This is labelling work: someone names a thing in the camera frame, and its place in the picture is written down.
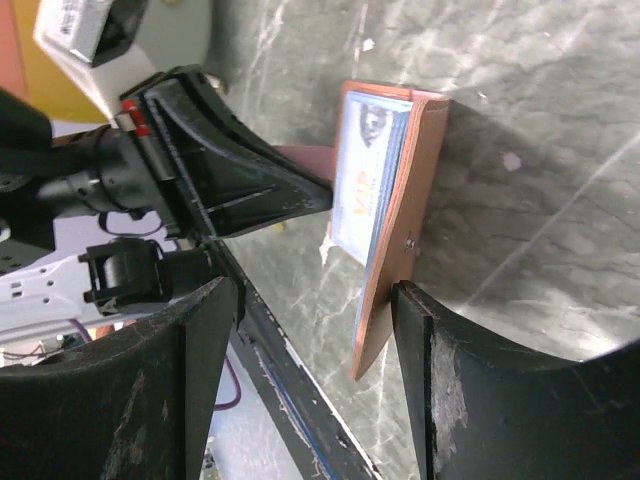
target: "gray marble countertop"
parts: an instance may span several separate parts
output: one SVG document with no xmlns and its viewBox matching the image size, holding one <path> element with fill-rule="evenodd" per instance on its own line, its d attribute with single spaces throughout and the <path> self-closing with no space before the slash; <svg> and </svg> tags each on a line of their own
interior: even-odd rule
<svg viewBox="0 0 640 480">
<path fill-rule="evenodd" d="M 342 81 L 454 102 L 414 280 L 448 307 L 584 359 L 640 336 L 635 0 L 227 0 L 229 104 L 274 144 L 333 143 Z M 323 264 L 329 214 L 229 242 L 387 479 L 418 478 L 393 342 L 348 379 L 363 268 Z"/>
</svg>

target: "black cable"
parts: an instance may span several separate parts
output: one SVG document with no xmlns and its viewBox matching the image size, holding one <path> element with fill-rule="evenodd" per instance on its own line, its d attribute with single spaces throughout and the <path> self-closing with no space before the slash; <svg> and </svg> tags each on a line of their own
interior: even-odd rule
<svg viewBox="0 0 640 480">
<path fill-rule="evenodd" d="M 111 230 L 109 230 L 109 227 L 107 226 L 107 219 L 109 217 L 109 213 L 110 212 L 104 212 L 98 215 L 98 227 L 100 227 L 100 230 L 102 230 L 104 233 L 113 235 L 114 237 L 144 238 L 159 232 L 160 230 L 162 230 L 162 227 L 163 227 L 162 221 L 160 221 L 160 224 L 156 227 L 156 229 L 151 230 L 150 232 L 143 232 L 143 233 L 112 232 Z"/>
</svg>

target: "black clamp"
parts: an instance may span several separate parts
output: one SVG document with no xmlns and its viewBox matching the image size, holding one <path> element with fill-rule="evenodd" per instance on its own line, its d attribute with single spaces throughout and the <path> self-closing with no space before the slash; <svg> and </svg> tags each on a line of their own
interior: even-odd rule
<svg viewBox="0 0 640 480">
<path fill-rule="evenodd" d="M 118 238 L 87 248 L 79 257 L 91 276 L 85 302 L 95 303 L 105 316 L 121 313 L 128 305 L 168 302 L 173 292 L 162 258 L 162 249 L 153 240 Z"/>
</svg>

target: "card holder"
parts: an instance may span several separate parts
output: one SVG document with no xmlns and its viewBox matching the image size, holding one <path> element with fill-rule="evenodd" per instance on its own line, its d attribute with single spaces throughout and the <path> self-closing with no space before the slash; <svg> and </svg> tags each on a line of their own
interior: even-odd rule
<svg viewBox="0 0 640 480">
<path fill-rule="evenodd" d="M 438 93 L 355 81 L 343 84 L 333 169 L 337 164 L 342 108 L 357 91 L 413 102 L 393 193 L 362 292 L 350 376 L 359 380 L 380 354 L 393 330 L 390 295 L 394 283 L 411 278 L 449 113 L 450 99 Z"/>
</svg>

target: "purple wire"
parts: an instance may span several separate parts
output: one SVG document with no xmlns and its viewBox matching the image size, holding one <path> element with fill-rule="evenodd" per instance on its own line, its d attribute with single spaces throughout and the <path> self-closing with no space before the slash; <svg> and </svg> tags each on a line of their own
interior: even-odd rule
<svg viewBox="0 0 640 480">
<path fill-rule="evenodd" d="M 215 407 L 213 407 L 214 412 L 223 412 L 225 410 L 231 410 L 233 407 L 240 403 L 242 399 L 242 389 L 240 388 L 240 382 L 238 381 L 238 376 L 236 375 L 233 366 L 231 365 L 231 361 L 227 355 L 224 356 L 224 364 L 229 369 L 229 374 L 231 374 L 231 380 L 233 381 L 233 387 L 236 390 L 236 396 L 233 400 L 227 403 L 218 403 Z"/>
<path fill-rule="evenodd" d="M 69 323 L 73 325 L 76 330 L 78 330 L 78 333 L 80 334 L 80 336 L 85 342 L 87 343 L 91 342 L 91 335 L 89 335 L 89 332 L 87 331 L 87 329 L 84 328 L 84 325 L 82 325 L 75 318 L 70 318 Z"/>
</svg>

